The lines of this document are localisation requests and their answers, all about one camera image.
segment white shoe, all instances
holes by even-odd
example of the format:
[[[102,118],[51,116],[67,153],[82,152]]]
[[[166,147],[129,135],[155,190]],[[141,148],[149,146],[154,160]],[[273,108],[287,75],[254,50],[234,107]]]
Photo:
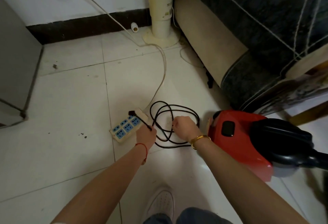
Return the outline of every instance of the white shoe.
[[[175,203],[171,190],[167,188],[158,189],[147,205],[142,222],[154,214],[166,214],[173,221],[174,207]]]

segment hand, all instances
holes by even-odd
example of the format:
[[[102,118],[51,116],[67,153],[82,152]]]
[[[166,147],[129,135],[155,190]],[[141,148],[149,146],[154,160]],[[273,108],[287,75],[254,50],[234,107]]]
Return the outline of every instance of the hand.
[[[137,143],[143,143],[146,145],[148,151],[153,146],[156,141],[157,130],[154,127],[151,127],[152,131],[143,124],[139,130],[137,130]]]
[[[183,139],[189,143],[192,139],[202,135],[202,132],[190,117],[175,117],[172,122],[172,128],[180,139]]]

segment blue jeans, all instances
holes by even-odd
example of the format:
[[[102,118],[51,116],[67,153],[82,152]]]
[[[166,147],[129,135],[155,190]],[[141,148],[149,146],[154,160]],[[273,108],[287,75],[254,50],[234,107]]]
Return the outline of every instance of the blue jeans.
[[[232,224],[230,221],[219,217],[218,215],[198,208],[187,208],[183,210],[176,224]],[[172,224],[172,221],[166,214],[154,214],[143,224]]]

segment forearm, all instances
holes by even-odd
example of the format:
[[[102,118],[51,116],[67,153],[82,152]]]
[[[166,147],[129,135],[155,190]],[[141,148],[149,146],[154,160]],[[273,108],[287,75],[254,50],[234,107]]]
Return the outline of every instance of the forearm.
[[[248,168],[209,139],[194,146],[244,224],[308,223]]]
[[[64,207],[52,223],[106,223],[145,156],[145,147],[135,146],[88,183]]]

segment black plug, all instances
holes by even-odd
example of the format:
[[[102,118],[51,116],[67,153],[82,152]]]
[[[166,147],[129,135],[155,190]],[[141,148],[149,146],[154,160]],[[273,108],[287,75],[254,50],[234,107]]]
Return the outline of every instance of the black plug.
[[[146,122],[144,122],[144,121],[142,120],[142,118],[140,118],[140,117],[135,113],[135,111],[129,111],[129,115],[130,115],[130,116],[137,117],[138,119],[140,119],[141,122],[143,122],[143,123],[148,127],[148,129],[149,129],[150,131],[152,131],[152,128],[151,128]]]

